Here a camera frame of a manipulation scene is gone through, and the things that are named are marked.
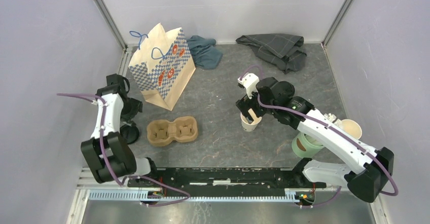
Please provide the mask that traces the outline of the black coffee lid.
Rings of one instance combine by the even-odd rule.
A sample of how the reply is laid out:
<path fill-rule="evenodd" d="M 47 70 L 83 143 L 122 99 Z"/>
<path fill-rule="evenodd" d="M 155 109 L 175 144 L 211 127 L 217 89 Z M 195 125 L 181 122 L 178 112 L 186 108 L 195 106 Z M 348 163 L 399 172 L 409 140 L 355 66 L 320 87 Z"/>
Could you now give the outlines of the black coffee lid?
<path fill-rule="evenodd" d="M 139 129 L 135 124 L 121 126 L 120 134 L 127 144 L 135 143 L 140 137 Z"/>

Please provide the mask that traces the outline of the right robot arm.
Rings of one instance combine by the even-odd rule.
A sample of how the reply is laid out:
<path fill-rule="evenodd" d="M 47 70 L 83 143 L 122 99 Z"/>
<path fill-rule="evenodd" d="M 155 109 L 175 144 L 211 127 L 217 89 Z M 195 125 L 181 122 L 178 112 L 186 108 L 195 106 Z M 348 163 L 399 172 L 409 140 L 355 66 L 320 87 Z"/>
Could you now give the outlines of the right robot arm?
<path fill-rule="evenodd" d="M 246 120 L 255 122 L 265 114 L 281 124 L 314 138 L 334 153 L 343 164 L 324 163 L 308 158 L 293 173 L 293 182 L 305 188 L 312 182 L 323 182 L 348 190 L 362 201 L 372 203 L 379 194 L 397 196 L 399 188 L 392 173 L 394 153 L 383 147 L 367 145 L 330 122 L 306 99 L 295 96 L 294 86 L 274 77 L 259 79 L 246 73 L 237 79 L 246 92 L 236 106 Z"/>

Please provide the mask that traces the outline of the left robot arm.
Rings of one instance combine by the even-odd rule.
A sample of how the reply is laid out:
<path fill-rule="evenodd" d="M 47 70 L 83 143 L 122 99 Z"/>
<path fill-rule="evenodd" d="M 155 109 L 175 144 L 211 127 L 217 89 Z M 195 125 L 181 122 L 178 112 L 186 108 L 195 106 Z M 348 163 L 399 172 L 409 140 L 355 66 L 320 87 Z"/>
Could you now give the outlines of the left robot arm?
<path fill-rule="evenodd" d="M 140 175 L 147 187 L 159 182 L 159 173 L 150 158 L 136 159 L 129 144 L 140 137 L 133 118 L 143 103 L 128 96 L 129 80 L 119 74 L 106 77 L 107 85 L 94 95 L 98 106 L 96 125 L 90 138 L 81 143 L 83 157 L 97 183 L 116 181 L 122 176 Z"/>

